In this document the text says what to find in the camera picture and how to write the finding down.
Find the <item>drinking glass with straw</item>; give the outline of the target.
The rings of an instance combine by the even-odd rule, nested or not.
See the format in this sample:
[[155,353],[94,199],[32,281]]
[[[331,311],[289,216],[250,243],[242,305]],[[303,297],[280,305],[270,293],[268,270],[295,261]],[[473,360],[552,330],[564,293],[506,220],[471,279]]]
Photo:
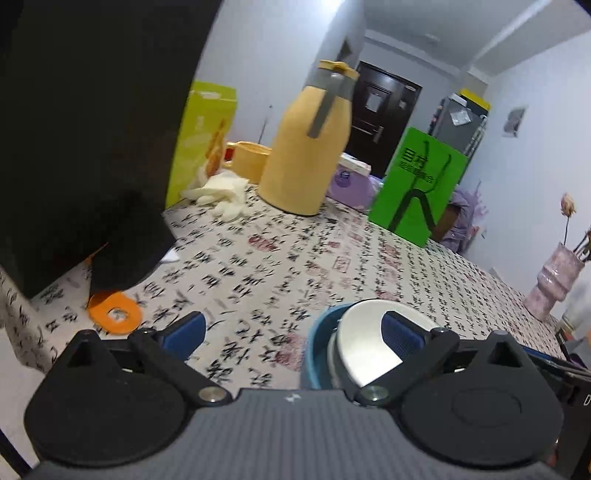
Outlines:
[[590,330],[590,282],[577,283],[567,298],[562,315],[564,329],[574,338],[584,338]]

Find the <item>calligraphy print tablecloth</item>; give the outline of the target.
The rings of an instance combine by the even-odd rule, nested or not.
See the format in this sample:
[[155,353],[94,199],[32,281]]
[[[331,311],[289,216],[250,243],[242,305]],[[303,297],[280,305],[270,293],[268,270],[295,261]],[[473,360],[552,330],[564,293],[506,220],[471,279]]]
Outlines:
[[168,210],[178,260],[127,291],[146,327],[203,313],[205,341],[188,363],[230,391],[297,386],[311,326],[363,299],[401,302],[464,338],[506,330],[560,355],[554,324],[532,317],[520,292],[438,243],[415,246],[332,200],[315,217],[254,192],[246,203],[249,215],[226,223],[191,203]]

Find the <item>purple tissue pack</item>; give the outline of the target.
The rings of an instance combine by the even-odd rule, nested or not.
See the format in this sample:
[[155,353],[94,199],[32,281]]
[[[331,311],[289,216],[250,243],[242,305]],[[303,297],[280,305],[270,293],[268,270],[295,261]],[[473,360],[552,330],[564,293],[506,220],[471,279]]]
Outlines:
[[382,186],[381,179],[339,165],[329,184],[327,196],[356,211],[368,213]]

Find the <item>blue bowl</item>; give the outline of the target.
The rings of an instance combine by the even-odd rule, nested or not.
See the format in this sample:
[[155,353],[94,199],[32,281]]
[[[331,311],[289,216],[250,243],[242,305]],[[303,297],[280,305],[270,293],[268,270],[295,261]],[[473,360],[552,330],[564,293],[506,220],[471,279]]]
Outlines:
[[301,359],[300,387],[307,390],[332,389],[332,375],[329,372],[329,339],[338,328],[342,315],[353,306],[344,303],[325,309],[311,325],[305,338]]

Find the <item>yellow mug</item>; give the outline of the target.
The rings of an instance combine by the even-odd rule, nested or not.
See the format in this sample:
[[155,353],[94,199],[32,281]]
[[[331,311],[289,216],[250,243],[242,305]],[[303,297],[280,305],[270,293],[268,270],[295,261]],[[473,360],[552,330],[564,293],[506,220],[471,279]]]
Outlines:
[[270,153],[270,147],[265,145],[247,141],[228,142],[222,167],[248,179],[249,183],[259,184]]

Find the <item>dark entrance door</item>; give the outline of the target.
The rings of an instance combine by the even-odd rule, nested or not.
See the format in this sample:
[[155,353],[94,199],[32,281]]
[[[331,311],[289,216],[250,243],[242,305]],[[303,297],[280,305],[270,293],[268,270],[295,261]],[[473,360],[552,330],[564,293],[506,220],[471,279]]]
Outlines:
[[422,87],[370,63],[356,67],[353,117],[346,154],[383,179],[409,124]]

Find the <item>orange tape roll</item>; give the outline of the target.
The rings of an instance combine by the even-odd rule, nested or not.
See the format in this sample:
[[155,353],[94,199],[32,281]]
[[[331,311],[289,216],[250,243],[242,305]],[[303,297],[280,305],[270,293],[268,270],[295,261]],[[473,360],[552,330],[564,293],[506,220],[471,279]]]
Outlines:
[[93,294],[86,308],[90,319],[102,330],[114,335],[126,335],[137,329],[142,321],[140,307],[121,291]]

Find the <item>yellow box on refrigerator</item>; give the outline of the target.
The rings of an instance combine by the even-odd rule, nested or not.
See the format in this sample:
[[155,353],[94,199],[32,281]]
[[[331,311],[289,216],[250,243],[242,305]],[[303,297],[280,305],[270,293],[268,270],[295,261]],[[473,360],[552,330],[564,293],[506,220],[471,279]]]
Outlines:
[[460,90],[460,95],[462,97],[470,100],[474,104],[479,105],[481,108],[483,108],[483,109],[485,109],[487,111],[489,111],[491,109],[491,104],[489,102],[487,102],[486,100],[484,100],[483,98],[481,98],[476,93],[470,91],[469,89],[462,88]]

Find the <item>yellow thermos jug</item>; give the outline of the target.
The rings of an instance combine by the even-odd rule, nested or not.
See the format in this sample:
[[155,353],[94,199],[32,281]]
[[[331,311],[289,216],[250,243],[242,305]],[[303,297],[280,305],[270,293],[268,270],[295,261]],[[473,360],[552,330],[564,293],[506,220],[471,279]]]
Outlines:
[[318,214],[349,141],[359,73],[322,60],[280,120],[257,193],[271,206],[305,217]]

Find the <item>black paper shopping bag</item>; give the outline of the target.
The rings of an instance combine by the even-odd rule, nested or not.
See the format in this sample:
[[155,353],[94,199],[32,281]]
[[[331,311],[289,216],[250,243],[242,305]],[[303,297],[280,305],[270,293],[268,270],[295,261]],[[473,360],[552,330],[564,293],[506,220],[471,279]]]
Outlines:
[[125,290],[172,248],[162,213],[216,1],[1,5],[1,265],[33,297],[83,261]]

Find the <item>white black-rimmed bowl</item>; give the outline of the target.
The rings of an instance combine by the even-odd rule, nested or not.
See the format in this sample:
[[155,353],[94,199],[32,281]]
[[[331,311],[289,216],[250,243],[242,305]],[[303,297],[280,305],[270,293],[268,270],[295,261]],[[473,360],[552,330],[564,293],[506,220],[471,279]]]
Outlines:
[[337,331],[333,330],[327,347],[327,365],[332,387],[342,390],[360,389],[362,385],[349,374],[349,370],[339,354],[337,338]]
[[337,345],[349,374],[362,387],[402,362],[382,338],[381,320],[388,311],[399,312],[429,332],[438,327],[426,315],[400,302],[373,299],[350,306],[339,321]]

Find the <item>white flat box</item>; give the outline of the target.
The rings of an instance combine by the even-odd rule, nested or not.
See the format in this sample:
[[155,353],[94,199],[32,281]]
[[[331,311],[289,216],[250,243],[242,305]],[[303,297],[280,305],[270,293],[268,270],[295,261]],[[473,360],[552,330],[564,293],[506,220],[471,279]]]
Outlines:
[[367,163],[360,161],[346,153],[342,153],[341,158],[339,158],[339,166],[365,177],[369,177],[370,170],[372,170],[372,168],[370,168],[370,165],[368,165]]

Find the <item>purple puffer jacket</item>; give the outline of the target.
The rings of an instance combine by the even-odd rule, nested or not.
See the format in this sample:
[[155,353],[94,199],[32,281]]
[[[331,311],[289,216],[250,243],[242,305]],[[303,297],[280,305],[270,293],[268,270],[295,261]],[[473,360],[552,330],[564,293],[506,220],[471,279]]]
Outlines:
[[448,206],[458,215],[444,234],[441,244],[451,251],[463,255],[481,230],[482,220],[488,214],[488,209],[482,201],[479,188],[469,192],[460,186],[455,188]]

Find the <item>yellow-green snack box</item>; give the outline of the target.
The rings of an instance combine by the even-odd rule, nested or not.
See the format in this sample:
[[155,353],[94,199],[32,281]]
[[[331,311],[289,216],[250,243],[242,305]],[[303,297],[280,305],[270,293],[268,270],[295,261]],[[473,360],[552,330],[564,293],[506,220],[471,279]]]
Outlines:
[[235,89],[192,82],[172,159],[166,208],[176,204],[183,191],[204,186],[221,168],[237,105]]

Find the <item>grey refrigerator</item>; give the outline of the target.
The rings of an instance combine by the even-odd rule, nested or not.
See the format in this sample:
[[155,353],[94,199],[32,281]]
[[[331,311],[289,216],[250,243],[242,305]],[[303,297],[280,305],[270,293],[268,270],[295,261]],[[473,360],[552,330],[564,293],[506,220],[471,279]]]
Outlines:
[[471,160],[484,137],[489,111],[453,93],[440,102],[428,134]]

